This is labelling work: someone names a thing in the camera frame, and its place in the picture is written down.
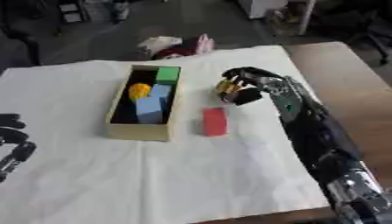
gray floor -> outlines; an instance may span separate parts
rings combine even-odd
[[[53,36],[51,17],[30,22],[28,29],[42,45],[45,65],[83,60],[141,60],[136,46],[159,35],[192,37],[207,33],[217,49],[259,45],[294,45],[332,41],[331,38],[274,37],[259,20],[248,20],[234,0],[143,0],[130,7],[129,18],[117,25],[110,22],[73,24],[60,37]],[[392,85],[392,64],[377,66],[379,55],[370,47],[353,48]]]

red block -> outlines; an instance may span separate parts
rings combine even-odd
[[[203,109],[204,134],[208,137],[217,137],[227,134],[227,119],[223,108]]]

open box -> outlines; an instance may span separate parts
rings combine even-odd
[[[130,76],[121,85],[110,111],[107,114],[105,125],[108,135],[116,139],[144,140],[144,141],[170,141],[175,111],[179,104],[180,69],[177,82],[172,86],[168,107],[163,115],[163,122],[157,124],[138,123],[136,105],[128,96],[128,89],[136,83],[153,85],[161,66],[133,66]]]

blue cube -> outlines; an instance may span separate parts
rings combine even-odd
[[[136,115],[140,123],[161,123],[163,120],[161,99],[154,96],[138,99]]]
[[[172,86],[155,84],[152,87],[150,96],[159,97],[161,99],[162,110],[166,110],[167,100],[169,99],[171,91],[172,91]]]

white cloth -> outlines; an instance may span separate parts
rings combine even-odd
[[[104,116],[131,64],[182,67],[170,143],[105,137]],[[226,106],[229,134],[200,134],[201,110],[222,106],[211,90],[234,67],[305,83],[280,46],[7,70],[0,113],[21,114],[38,148],[0,184],[0,223],[176,224],[326,206],[270,98]]]

